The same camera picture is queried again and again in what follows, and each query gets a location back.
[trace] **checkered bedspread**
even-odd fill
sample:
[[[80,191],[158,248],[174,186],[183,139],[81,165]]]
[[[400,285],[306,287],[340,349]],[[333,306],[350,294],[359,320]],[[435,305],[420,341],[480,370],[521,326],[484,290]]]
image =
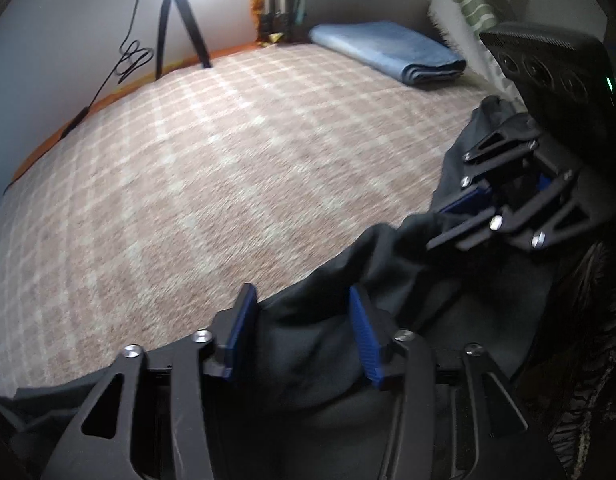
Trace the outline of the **checkered bedspread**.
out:
[[[306,276],[427,208],[485,96],[314,45],[165,76],[89,118],[0,206],[0,394],[72,380]]]

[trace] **black cable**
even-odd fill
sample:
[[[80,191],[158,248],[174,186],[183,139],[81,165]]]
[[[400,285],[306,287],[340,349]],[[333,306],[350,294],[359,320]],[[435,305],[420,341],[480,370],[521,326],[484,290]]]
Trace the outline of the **black cable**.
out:
[[[60,139],[63,139],[65,136],[67,136],[70,132],[73,131],[73,129],[75,129],[79,125],[79,123],[84,120],[84,118],[86,117],[86,115],[88,115],[88,112],[90,111],[90,107],[95,103],[97,97],[99,96],[99,93],[102,91],[104,86],[106,86],[106,83],[113,75],[117,75],[119,77],[119,81],[117,81],[117,84],[121,84],[135,70],[140,67],[143,67],[146,63],[149,63],[154,57],[154,49],[150,47],[142,47],[139,40],[133,40],[128,46],[126,46],[126,41],[128,41],[128,38],[130,38],[130,33],[133,30],[134,17],[137,14],[138,6],[139,0],[134,0],[133,15],[130,18],[130,26],[128,27],[126,37],[121,42],[121,45],[119,45],[119,54],[121,56],[119,58],[119,61],[117,61],[113,69],[110,71],[108,77],[104,79],[104,82],[99,87],[99,90],[97,90],[96,94],[92,98],[92,101],[90,101],[90,104],[83,108],[83,110],[80,111],[72,121],[70,121],[70,124],[66,126],[66,129],[62,131]],[[120,67],[125,63],[127,63],[128,65],[123,68],[123,70],[121,70]]]

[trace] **black garment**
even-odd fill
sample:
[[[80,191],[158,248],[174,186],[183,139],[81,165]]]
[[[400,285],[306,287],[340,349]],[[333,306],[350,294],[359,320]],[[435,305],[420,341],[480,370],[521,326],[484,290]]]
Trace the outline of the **black garment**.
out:
[[[510,103],[494,96],[482,102],[445,155],[433,204],[459,191],[463,153],[513,114]],[[430,238],[460,220],[427,213],[396,229],[373,226],[305,280],[262,302],[255,380],[217,396],[235,478],[377,478],[393,397],[363,378],[347,317],[354,283],[434,348],[478,341],[506,374],[515,374],[543,316],[557,256],[530,257],[505,246],[444,257],[425,251]],[[51,449],[100,376],[20,390],[13,402],[4,401],[24,419],[13,447],[42,466],[41,444]]]

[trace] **tripod leg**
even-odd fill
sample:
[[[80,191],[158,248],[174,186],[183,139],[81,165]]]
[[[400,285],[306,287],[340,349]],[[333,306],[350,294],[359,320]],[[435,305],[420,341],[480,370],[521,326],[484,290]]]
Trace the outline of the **tripod leg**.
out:
[[[168,15],[172,0],[163,0],[159,14],[159,32],[157,33],[157,72],[155,79],[159,79],[163,73],[163,47],[166,43],[166,29],[168,28]]]
[[[195,46],[197,56],[199,57],[203,68],[212,68],[208,49],[205,46],[203,36],[201,36],[199,27],[195,21],[192,9],[190,8],[190,3],[188,0],[175,0],[175,2],[179,8],[179,14],[181,14],[181,18],[184,20],[185,30],[187,30],[188,36],[190,36],[190,41],[192,41],[192,44]]]

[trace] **mattress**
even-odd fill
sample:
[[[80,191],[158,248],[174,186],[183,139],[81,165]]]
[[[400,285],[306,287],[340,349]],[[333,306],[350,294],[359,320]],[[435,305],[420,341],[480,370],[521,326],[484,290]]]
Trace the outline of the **mattress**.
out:
[[[0,395],[206,326],[368,226],[427,209],[486,91],[408,88],[315,45],[169,74],[44,155],[0,205]]]

